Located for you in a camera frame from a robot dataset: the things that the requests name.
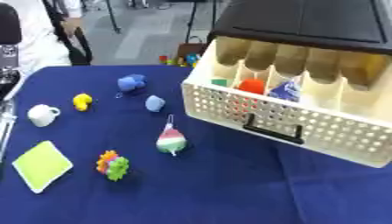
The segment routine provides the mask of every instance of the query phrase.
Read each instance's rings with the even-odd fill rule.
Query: blue toy
[[[159,112],[165,104],[164,99],[151,95],[145,102],[145,107],[151,112]]]
[[[186,55],[186,63],[188,65],[193,65],[193,63],[196,63],[198,61],[198,55],[196,53],[190,53]]]
[[[129,92],[145,87],[145,76],[142,74],[130,74],[118,79],[117,84],[122,92]]]

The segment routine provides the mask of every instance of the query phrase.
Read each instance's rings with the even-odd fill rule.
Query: metal pole
[[[121,28],[118,27],[118,25],[117,25],[116,18],[115,18],[115,15],[113,13],[113,8],[112,8],[112,5],[110,3],[110,0],[105,0],[105,2],[106,2],[106,5],[108,6],[108,14],[110,15],[110,21],[112,22],[113,30],[116,33],[121,33]]]
[[[185,42],[187,44],[189,43],[189,37],[191,36],[191,30],[192,30],[192,27],[193,27],[194,16],[196,15],[196,10],[197,9],[198,9],[198,2],[193,2],[191,19],[190,19],[190,21],[188,23],[188,31],[186,32],[186,38],[185,38]]]
[[[216,22],[216,0],[213,0],[213,23],[211,25],[211,29],[215,27],[215,22]]]

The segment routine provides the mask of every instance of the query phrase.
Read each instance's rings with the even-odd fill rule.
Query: orange toy
[[[264,93],[264,82],[262,80],[246,79],[240,83],[238,89],[262,95]]]
[[[96,170],[98,172],[101,172],[102,174],[105,174],[105,171],[108,169],[108,161],[112,160],[113,158],[117,158],[118,155],[115,151],[113,150],[107,150],[105,154],[101,155],[100,160],[96,162],[97,167]]]

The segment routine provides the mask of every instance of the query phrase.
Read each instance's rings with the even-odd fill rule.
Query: white mug
[[[27,116],[37,127],[45,127],[51,124],[56,116],[60,115],[58,108],[52,108],[45,104],[39,104],[29,110]]]

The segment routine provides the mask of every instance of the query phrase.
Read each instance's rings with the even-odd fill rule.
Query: yellow rubber duck
[[[77,94],[73,98],[73,105],[79,111],[86,111],[88,110],[88,104],[93,102],[93,97],[89,94]]]

